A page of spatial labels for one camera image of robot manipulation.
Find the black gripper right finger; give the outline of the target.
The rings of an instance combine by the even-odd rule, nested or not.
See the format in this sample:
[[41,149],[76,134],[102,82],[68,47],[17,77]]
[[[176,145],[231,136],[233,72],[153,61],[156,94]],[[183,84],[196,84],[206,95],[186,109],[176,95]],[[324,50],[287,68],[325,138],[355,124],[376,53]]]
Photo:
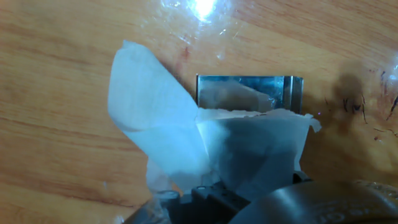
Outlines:
[[293,183],[294,184],[299,184],[302,182],[310,182],[311,178],[304,172],[302,171],[295,171],[293,173]]

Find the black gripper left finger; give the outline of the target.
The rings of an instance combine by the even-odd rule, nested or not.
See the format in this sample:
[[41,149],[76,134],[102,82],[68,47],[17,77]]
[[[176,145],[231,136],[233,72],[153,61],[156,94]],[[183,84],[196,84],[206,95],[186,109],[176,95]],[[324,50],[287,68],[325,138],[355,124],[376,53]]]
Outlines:
[[229,223],[250,201],[238,196],[224,183],[199,186],[181,196],[169,207],[172,223],[216,224]]

